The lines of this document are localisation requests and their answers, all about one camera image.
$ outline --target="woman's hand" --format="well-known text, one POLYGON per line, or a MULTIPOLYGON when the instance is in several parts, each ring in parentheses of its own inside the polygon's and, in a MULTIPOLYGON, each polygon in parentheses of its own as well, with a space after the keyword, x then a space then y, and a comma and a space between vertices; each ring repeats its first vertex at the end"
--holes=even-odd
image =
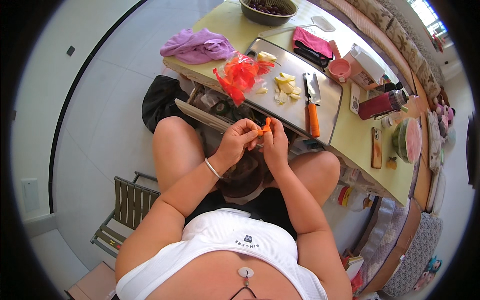
POLYGON ((263 152, 265 163, 272 175, 275 176, 278 172, 288 168, 288 139, 282 122, 275 118, 270 119, 273 133, 264 133, 264 147, 260 149, 260 152, 263 152))
POLYGON ((231 166, 238 163, 245 152, 245 148, 249 151, 254 149, 257 143, 259 143, 257 139, 257 130, 259 129, 261 129, 260 126, 250 119, 241 119, 230 126, 225 131, 218 150, 212 156, 212 160, 216 164, 220 164, 218 166, 219 169, 215 170, 217 172, 218 170, 228 170, 231 166))

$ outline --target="phone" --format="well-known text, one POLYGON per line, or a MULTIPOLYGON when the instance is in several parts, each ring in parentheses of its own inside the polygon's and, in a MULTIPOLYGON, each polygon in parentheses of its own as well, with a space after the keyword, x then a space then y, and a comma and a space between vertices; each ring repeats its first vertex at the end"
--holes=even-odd
POLYGON ((372 127, 372 168, 382 168, 382 131, 372 127))

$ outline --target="folding chair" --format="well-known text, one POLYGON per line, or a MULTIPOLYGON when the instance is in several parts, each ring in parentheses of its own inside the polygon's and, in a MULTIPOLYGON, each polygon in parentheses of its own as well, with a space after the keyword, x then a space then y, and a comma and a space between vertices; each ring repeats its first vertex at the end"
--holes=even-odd
POLYGON ((115 176, 115 209, 108 215, 90 240, 92 244, 97 245, 115 258, 117 258, 117 253, 111 248, 118 251, 126 237, 107 226, 110 220, 115 218, 119 223, 135 230, 160 195, 160 192, 136 184, 139 177, 157 181, 155 177, 137 171, 135 171, 133 181, 115 176), (108 246, 100 242, 98 238, 107 243, 108 246))

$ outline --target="wall socket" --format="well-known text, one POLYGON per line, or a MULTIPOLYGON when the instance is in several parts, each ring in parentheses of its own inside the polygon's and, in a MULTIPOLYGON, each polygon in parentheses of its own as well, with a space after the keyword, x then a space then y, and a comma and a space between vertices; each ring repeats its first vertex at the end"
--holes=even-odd
POLYGON ((36 178, 22 179, 22 194, 24 196, 25 211, 29 212, 40 208, 36 178))

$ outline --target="purple towel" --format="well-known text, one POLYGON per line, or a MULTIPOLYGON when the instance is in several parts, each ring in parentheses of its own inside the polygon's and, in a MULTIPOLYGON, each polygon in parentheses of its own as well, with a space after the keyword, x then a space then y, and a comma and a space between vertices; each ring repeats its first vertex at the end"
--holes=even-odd
POLYGON ((182 29, 162 46, 160 54, 175 55, 184 63, 197 65, 211 60, 229 59, 233 51, 235 49, 226 37, 204 28, 196 33, 192 29, 182 29))

